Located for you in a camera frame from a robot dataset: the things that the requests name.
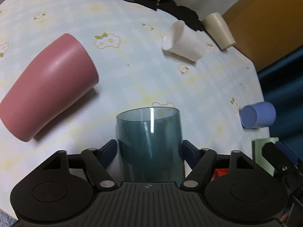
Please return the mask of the teal transparent cup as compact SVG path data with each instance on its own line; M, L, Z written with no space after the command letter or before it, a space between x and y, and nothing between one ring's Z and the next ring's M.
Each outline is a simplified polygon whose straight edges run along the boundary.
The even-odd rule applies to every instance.
M146 107L117 115L125 181L175 182L185 178L180 111Z

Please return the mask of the blue-violet cup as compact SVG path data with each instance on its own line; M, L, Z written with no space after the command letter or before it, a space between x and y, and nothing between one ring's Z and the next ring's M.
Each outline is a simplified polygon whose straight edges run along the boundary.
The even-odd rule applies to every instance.
M240 120L248 129L270 127L276 120L276 110L267 101L246 105L240 110Z

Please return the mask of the pink cup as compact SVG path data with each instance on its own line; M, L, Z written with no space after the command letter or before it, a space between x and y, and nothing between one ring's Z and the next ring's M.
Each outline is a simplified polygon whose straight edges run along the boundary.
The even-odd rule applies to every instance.
M65 33L42 50L1 102L1 121L28 142L99 82L97 69L81 43Z

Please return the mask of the white paper cup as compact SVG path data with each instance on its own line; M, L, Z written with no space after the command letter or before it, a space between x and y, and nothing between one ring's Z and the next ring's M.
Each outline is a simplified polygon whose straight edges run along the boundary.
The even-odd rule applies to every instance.
M162 50L169 51L190 61L203 58L206 46L184 21L174 22L162 40Z

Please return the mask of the cream plastic cup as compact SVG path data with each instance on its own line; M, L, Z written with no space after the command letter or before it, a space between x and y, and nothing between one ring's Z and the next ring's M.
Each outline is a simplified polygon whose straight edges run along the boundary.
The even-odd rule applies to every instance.
M218 12L207 15L202 20L202 25L221 50L225 50L236 44L226 21Z

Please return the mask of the blue curtain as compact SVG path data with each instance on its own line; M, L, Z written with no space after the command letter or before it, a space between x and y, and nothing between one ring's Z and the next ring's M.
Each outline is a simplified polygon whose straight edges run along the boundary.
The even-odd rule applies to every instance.
M265 101L273 104L276 121L270 135L278 137L302 158L303 67L302 47L258 72Z

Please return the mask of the floral checked tablecloth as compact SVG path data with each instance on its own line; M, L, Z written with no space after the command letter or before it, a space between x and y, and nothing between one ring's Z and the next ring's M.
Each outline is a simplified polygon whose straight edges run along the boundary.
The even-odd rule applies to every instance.
M220 154L252 154L269 130L245 129L239 110L263 101L254 64L231 47L221 51L205 33L202 59L163 52L175 18L123 0L4 0L1 4L1 96L28 64L64 33L92 58L99 83L23 142L1 126L1 209L14 215L10 192L57 150L77 154L116 137L116 116L141 107L180 110L183 138Z

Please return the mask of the wooden panel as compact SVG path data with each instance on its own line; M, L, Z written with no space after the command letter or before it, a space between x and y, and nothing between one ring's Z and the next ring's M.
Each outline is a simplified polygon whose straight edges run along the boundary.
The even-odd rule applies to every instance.
M223 18L257 71L302 46L302 0L239 0Z

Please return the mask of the black cloth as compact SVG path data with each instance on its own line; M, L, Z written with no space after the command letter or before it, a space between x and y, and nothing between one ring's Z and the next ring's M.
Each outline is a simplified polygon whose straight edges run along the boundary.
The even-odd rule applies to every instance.
M194 31L204 31L204 26L200 21L197 13L188 7L178 6L172 0L124 0L130 3L136 3L152 10L160 9L174 16L178 20L184 21L185 24Z

